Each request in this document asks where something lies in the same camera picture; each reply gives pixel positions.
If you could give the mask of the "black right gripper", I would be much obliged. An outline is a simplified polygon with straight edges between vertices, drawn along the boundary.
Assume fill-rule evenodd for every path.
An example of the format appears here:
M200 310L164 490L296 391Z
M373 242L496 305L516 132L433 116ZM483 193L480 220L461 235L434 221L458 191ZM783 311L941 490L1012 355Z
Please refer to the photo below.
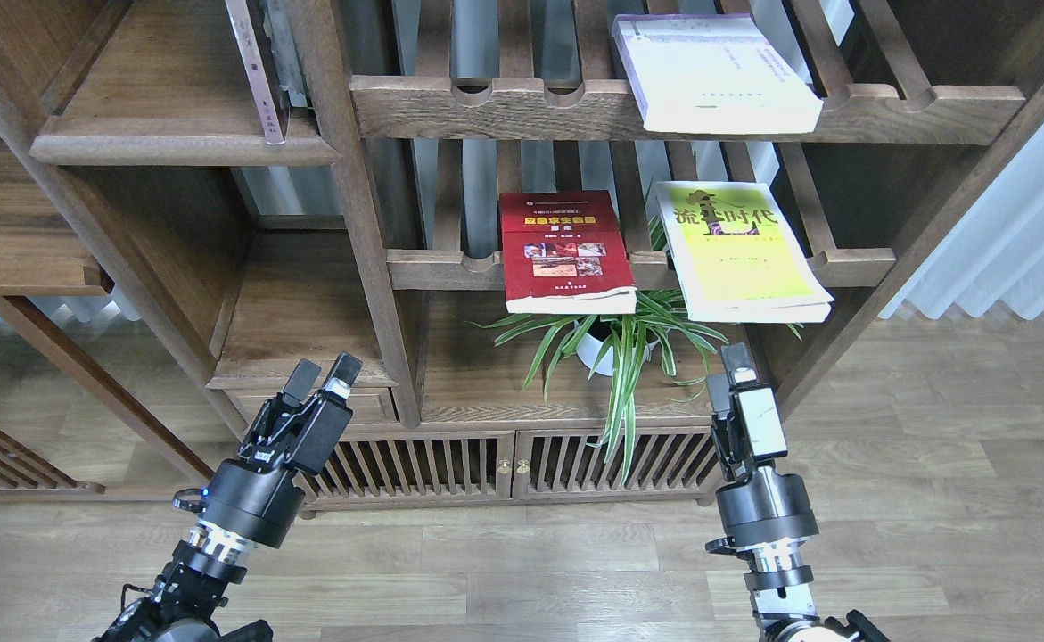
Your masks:
M759 383L745 342L721 349L725 374L706 378L713 409L712 436L725 483L716 491L725 536L710 552L745 552L818 534L803 479L776 471L787 446L774 394Z

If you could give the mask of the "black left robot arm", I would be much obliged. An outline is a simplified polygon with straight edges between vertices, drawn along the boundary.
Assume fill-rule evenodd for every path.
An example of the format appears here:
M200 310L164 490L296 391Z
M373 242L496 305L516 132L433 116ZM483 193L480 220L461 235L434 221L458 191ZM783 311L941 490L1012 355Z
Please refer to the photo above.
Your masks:
M353 412L347 406L361 361L339 355L325 382L319 366L298 362L289 381L252 420L236 457L221 463L207 488L176 492L172 504L196 514L190 537L155 578L153 588L123 603L105 641L220 641L212 619L229 585L243 580L258 546L281 546L304 504L296 472L318 473Z

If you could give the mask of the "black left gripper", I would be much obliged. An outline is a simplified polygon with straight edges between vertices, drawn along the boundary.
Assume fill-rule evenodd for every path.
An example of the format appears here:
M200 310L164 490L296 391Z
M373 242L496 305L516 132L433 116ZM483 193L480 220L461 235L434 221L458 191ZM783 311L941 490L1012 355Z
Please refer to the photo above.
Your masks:
M299 360L283 391L261 406L236 457L220 465L208 488L179 491L175 507L212 530L280 547L304 503L294 475L316 474L330 458L353 417L347 398L361 368L359 358L340 353L325 387L308 398L321 366Z

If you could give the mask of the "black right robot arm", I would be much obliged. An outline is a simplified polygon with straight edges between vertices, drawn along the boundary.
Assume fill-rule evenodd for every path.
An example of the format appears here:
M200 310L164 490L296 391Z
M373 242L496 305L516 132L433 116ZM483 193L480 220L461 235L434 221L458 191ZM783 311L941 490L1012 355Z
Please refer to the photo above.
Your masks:
M706 552L749 565L744 580L761 641L885 641L859 610L848 624L820 619L812 571L799 552L818 534L818 521L801 476L776 471L787 446L772 387L759 378L746 344L727 344L723 373L709 375L711 435L725 483L716 491L725 537Z

